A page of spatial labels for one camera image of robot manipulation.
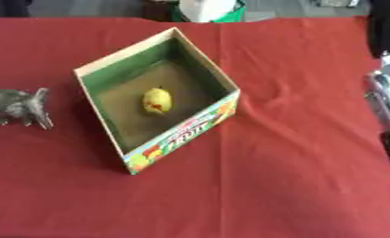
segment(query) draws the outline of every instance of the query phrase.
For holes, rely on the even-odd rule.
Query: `elephant ear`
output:
[[[39,88],[36,91],[36,93],[34,94],[32,100],[35,100],[35,101],[40,102],[41,104],[44,104],[47,100],[48,93],[49,93],[48,88],[44,88],[44,87]]]
[[[7,106],[5,112],[15,118],[20,118],[26,113],[26,110],[22,102],[15,102]]]

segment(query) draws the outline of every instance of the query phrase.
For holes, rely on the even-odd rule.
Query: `metal object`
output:
[[[356,7],[359,0],[315,0],[319,7]]]
[[[366,99],[382,123],[390,132],[390,54],[382,56],[381,69],[369,75]]]
[[[43,129],[53,127],[44,109],[49,89],[39,88],[34,95],[25,91],[0,89],[0,125],[8,123],[9,118],[20,119],[25,126],[36,121]]]

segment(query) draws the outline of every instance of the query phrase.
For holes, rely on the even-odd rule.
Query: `white object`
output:
[[[191,22],[210,22],[234,10],[236,0],[181,0],[179,9]]]

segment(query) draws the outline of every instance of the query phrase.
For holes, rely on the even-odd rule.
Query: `green object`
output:
[[[241,22],[243,21],[245,9],[247,8],[246,3],[243,0],[238,0],[236,3],[235,10],[221,17],[220,19],[213,20],[211,22],[222,23],[222,22]],[[172,9],[171,18],[174,22],[190,22],[189,19],[176,6]]]

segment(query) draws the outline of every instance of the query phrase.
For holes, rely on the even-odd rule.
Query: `fruit box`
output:
[[[131,174],[235,113],[240,90],[177,28],[74,70]],[[172,97],[164,115],[144,110],[152,88]]]

